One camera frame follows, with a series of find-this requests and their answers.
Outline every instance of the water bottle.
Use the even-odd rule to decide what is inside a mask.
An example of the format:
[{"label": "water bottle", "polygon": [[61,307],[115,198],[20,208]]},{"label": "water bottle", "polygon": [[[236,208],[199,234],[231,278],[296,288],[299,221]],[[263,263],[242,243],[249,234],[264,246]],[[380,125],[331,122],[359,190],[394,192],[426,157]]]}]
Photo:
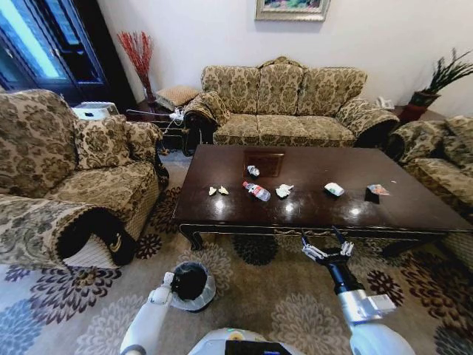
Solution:
[{"label": "water bottle", "polygon": [[266,202],[271,197],[271,194],[267,189],[263,189],[260,185],[256,185],[255,183],[247,183],[245,181],[243,187],[262,201]]}]

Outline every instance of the potted plant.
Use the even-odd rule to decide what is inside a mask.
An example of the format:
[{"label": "potted plant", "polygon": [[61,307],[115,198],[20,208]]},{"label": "potted plant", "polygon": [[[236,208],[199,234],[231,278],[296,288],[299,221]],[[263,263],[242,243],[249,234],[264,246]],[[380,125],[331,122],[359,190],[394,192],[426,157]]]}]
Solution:
[{"label": "potted plant", "polygon": [[143,85],[148,105],[155,105],[156,96],[149,82],[149,62],[153,55],[153,41],[151,37],[143,31],[141,33],[121,32],[118,33],[118,40],[135,67],[136,73]]},{"label": "potted plant", "polygon": [[473,63],[461,61],[470,52],[471,50],[457,56],[457,50],[453,48],[452,61],[448,65],[444,57],[437,61],[430,85],[421,91],[414,92],[409,104],[404,107],[404,110],[399,115],[401,122],[418,120],[427,111],[427,108],[440,97],[438,94],[440,90],[454,81],[473,73]]}]

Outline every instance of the floor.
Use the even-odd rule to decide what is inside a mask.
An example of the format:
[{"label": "floor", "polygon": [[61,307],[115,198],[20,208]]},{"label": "floor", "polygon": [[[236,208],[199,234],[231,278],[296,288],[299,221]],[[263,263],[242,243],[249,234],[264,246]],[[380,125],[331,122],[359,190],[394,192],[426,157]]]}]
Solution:
[{"label": "floor", "polygon": [[[172,308],[159,354],[187,354],[208,331],[235,327],[295,345],[306,354],[351,354],[350,331],[327,271],[289,237],[204,235],[191,252],[170,217],[191,159],[163,157],[171,182],[139,240],[135,260],[120,269],[27,271],[0,266],[0,354],[118,354],[123,335],[166,271],[186,260],[216,277],[217,297],[191,314]],[[311,240],[333,246],[333,238]],[[355,242],[353,273],[370,294],[398,306],[384,324],[417,354],[473,354],[473,286],[435,248],[386,260],[374,240]]]}]

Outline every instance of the patterned rug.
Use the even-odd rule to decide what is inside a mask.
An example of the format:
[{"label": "patterned rug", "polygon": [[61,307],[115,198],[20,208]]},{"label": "patterned rug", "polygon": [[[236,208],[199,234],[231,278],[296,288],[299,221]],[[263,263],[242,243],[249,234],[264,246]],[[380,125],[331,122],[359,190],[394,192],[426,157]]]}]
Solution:
[{"label": "patterned rug", "polygon": [[[210,268],[217,297],[198,314],[172,308],[159,354],[187,354],[208,331],[227,326],[256,331],[308,355],[351,354],[350,331],[330,275],[300,252],[298,239],[208,234],[204,251],[190,251],[170,222],[189,161],[177,153],[166,157],[171,184],[128,266],[72,272],[0,266],[0,354],[118,354],[149,292],[186,260]],[[468,274],[433,247],[391,260],[380,257],[381,248],[374,240],[356,241],[350,266],[368,293],[388,293],[398,306],[384,323],[417,354],[473,354]]]}]

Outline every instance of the coffee table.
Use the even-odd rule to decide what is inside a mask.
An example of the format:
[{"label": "coffee table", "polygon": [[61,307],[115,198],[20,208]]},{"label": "coffee table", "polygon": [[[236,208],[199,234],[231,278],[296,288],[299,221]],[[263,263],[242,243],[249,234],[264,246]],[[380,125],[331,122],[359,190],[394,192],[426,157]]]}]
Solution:
[{"label": "coffee table", "polygon": [[[256,165],[253,179],[247,165]],[[242,187],[255,182],[271,193],[263,202]],[[324,190],[335,182],[341,197]],[[294,185],[280,199],[275,188]],[[366,200],[366,187],[380,183],[390,193]],[[229,195],[208,196],[209,186]],[[173,221],[200,250],[201,232],[301,236],[324,235],[336,226],[348,237],[388,238],[383,254],[395,255],[451,231],[473,226],[378,149],[200,145],[174,210]]]}]

